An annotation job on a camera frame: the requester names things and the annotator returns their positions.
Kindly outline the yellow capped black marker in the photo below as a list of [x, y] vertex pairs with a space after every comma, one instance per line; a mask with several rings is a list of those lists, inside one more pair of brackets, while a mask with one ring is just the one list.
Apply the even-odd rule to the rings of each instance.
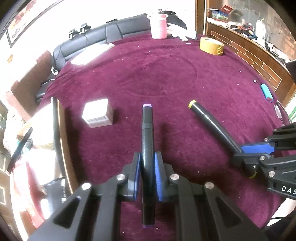
[[196, 100], [192, 100], [189, 109], [211, 130], [211, 132], [222, 142], [222, 144], [234, 155], [244, 153], [240, 145], [234, 140], [229, 132]]

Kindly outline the purple capped black marker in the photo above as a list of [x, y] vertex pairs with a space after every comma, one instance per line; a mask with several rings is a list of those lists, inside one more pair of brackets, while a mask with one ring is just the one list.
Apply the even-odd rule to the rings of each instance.
[[152, 105], [142, 106], [142, 225], [152, 227], [155, 219], [156, 178], [154, 160], [154, 124]]

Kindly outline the folded eyeglasses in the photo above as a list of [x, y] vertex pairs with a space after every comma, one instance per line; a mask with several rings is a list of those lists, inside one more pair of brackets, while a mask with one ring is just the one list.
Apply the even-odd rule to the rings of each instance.
[[279, 101], [276, 101], [274, 105], [274, 110], [276, 112], [276, 116], [281, 120], [283, 126], [286, 126], [292, 123], [283, 105]]

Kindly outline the blue battery pack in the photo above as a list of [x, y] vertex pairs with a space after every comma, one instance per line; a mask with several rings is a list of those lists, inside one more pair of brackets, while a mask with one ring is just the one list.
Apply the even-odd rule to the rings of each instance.
[[273, 102], [273, 95], [272, 95], [272, 93], [270, 92], [268, 86], [265, 85], [265, 84], [261, 84], [260, 87], [261, 87], [261, 90], [262, 90], [262, 92], [263, 92], [263, 94], [264, 94], [265, 99], [266, 99], [267, 101], [269, 101], [269, 102]]

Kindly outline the cardboard box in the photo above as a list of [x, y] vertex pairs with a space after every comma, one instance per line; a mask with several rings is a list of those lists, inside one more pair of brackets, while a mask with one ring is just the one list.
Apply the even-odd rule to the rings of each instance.
[[16, 133], [7, 172], [16, 228], [26, 240], [77, 188], [65, 111], [53, 97]]

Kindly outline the wooden sideboard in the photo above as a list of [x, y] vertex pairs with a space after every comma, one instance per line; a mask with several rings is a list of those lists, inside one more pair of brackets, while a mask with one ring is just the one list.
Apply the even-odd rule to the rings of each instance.
[[222, 1], [195, 1], [195, 29], [225, 44], [232, 52], [251, 65], [268, 81], [269, 87], [286, 107], [295, 94], [295, 83], [287, 68], [277, 61], [264, 47], [243, 35], [207, 22], [208, 6], [222, 6]]

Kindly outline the small white barcode box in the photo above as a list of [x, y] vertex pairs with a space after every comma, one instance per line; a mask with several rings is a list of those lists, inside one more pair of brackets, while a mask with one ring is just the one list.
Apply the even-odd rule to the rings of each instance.
[[82, 118], [90, 128], [110, 126], [113, 124], [113, 108], [107, 98], [91, 101], [85, 104]]

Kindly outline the yellow tape roll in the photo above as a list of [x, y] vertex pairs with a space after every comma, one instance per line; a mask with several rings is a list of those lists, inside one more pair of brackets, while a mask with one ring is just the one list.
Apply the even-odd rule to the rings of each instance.
[[200, 38], [200, 50], [211, 55], [221, 56], [224, 52], [224, 44], [218, 40], [201, 37]]

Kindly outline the open notebook with pen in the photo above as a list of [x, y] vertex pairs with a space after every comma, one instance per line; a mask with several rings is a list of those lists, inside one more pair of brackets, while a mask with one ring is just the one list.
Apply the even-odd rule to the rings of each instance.
[[115, 45], [113, 43], [109, 44], [93, 44], [91, 46], [88, 46], [85, 48], [83, 52], [78, 54], [76, 57], [74, 57], [70, 63], [72, 65], [87, 65], [92, 60], [100, 56], [101, 54], [105, 53], [106, 51], [113, 48]]

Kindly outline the pink knitted bottle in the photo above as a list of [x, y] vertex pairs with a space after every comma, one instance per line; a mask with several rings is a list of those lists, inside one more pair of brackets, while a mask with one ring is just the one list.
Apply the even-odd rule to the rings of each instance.
[[168, 15], [160, 13], [147, 16], [153, 39], [160, 40], [167, 38], [167, 17]]

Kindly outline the black leather sofa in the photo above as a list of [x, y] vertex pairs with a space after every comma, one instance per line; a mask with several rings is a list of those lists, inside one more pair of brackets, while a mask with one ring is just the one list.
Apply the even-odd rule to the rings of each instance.
[[36, 94], [36, 103], [40, 104], [49, 85], [54, 81], [66, 62], [83, 52], [93, 44], [108, 44], [126, 37], [148, 33], [151, 30], [149, 19], [146, 15], [132, 16], [125, 19], [114, 19], [106, 24], [76, 34], [66, 42], [58, 45], [51, 57], [51, 72], [42, 82]]

